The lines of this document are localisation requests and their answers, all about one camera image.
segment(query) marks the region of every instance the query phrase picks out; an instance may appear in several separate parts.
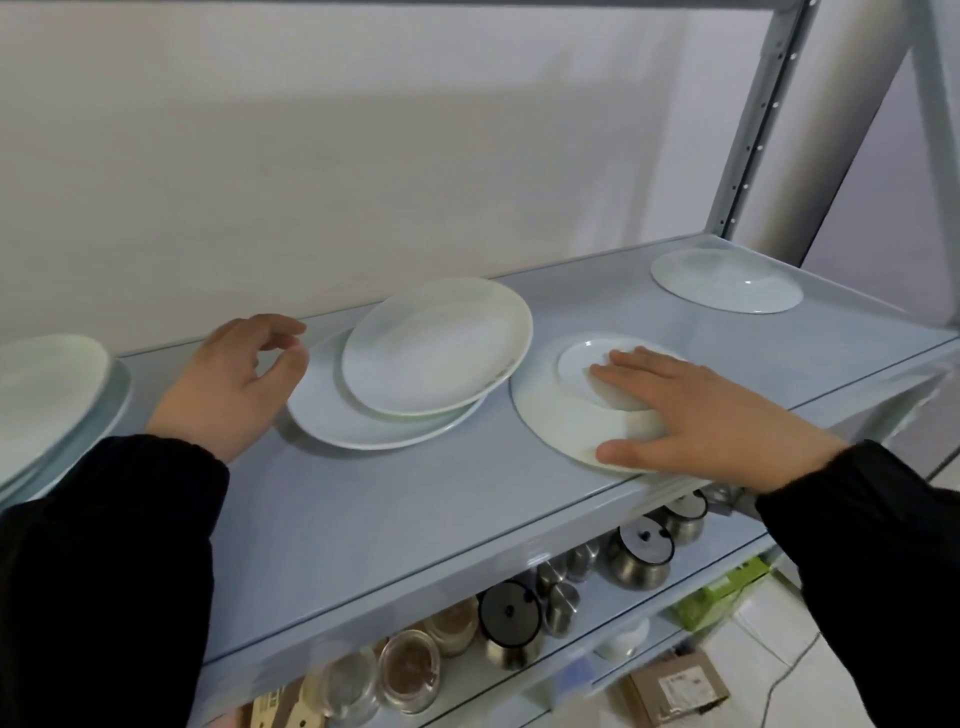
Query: black jacket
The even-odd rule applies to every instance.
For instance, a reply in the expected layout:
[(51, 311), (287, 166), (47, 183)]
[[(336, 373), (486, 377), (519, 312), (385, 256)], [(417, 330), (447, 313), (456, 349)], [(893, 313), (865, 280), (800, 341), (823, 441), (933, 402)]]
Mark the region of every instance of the black jacket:
[[(109, 438), (0, 516), (0, 728), (186, 723), (227, 484), (201, 448)], [(865, 443), (757, 508), (876, 725), (948, 716), (960, 497)]]

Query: white floor tile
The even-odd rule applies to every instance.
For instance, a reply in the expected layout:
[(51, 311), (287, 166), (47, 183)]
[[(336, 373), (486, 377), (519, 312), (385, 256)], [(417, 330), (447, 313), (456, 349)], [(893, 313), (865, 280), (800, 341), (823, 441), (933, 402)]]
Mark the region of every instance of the white floor tile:
[(620, 693), (606, 690), (575, 700), (554, 713), (550, 728), (633, 728), (630, 712)]
[(756, 588), (733, 620), (786, 665), (796, 662), (819, 631), (804, 603), (775, 577)]
[(872, 728), (856, 685), (823, 639), (774, 691), (767, 728)]

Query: canister lid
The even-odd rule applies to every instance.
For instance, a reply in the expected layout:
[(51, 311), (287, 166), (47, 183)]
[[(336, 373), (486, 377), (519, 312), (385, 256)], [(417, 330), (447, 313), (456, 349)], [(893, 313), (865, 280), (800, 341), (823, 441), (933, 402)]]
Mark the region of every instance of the canister lid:
[(673, 538), (653, 519), (641, 516), (618, 529), (624, 547), (644, 564), (666, 564), (673, 558)]
[(537, 595), (517, 581), (490, 587), (480, 599), (480, 629), (503, 647), (528, 644), (540, 632), (542, 621)]
[(707, 514), (707, 498), (700, 491), (694, 491), (671, 500), (664, 508), (682, 519), (701, 519)]

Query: left hand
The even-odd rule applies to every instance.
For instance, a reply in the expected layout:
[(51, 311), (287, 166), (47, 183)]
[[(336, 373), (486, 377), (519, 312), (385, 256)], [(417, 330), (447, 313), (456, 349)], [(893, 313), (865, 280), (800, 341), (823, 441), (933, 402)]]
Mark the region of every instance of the left hand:
[[(267, 431), (302, 379), (309, 354), (297, 335), (305, 330), (271, 313), (223, 324), (160, 400), (146, 432), (199, 445), (228, 463)], [(257, 376), (257, 353), (272, 349), (284, 351)]]

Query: shelf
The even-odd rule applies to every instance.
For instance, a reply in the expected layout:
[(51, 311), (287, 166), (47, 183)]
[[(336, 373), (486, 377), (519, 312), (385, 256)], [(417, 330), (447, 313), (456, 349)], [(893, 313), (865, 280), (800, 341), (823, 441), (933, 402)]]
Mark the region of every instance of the shelf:
[(604, 660), (595, 652), (590, 654), (590, 668), (593, 671), (593, 685), (590, 693), (600, 692), (624, 675), (643, 667), (658, 655), (676, 647), (690, 637), (690, 634), (671, 621), (668, 616), (660, 614), (650, 617), (650, 635), (643, 645), (643, 650), (629, 660), (614, 664)]
[[(578, 331), (622, 332), (820, 425), (960, 352), (954, 331), (776, 261), (804, 289), (796, 308), (751, 316), (684, 301), (660, 289), (649, 267), (693, 246), (731, 244), (699, 235), (499, 280), (530, 305), (534, 349)], [(354, 326), (370, 308), (307, 319), (304, 343)], [(125, 357), (134, 394), (118, 434), (142, 430), (196, 347)], [(212, 540), (216, 589), (195, 722), (701, 484), (625, 480), (576, 463), (526, 427), (507, 387), (443, 437), (388, 452), (328, 447), (281, 421), (230, 472)]]
[[(596, 645), (616, 634), (620, 624), (642, 615), (652, 617), (649, 640), (667, 639), (683, 630), (657, 617), (659, 612), (772, 545), (762, 523), (740, 513), (729, 517), (710, 513), (701, 539), (677, 549), (670, 576), (658, 590), (624, 589), (601, 570), (578, 585), (581, 611), (571, 633), (561, 640), (547, 637), (539, 659), (531, 666), (506, 672), (487, 660), (482, 644), (475, 641), (466, 654), (444, 663), (440, 695), (430, 708), (416, 716), (382, 709), (370, 726), (453, 728), (474, 716), (484, 716), (508, 697), (534, 687), (575, 660), (596, 657), (592, 652)], [(599, 665), (609, 665), (599, 657), (596, 660)]]

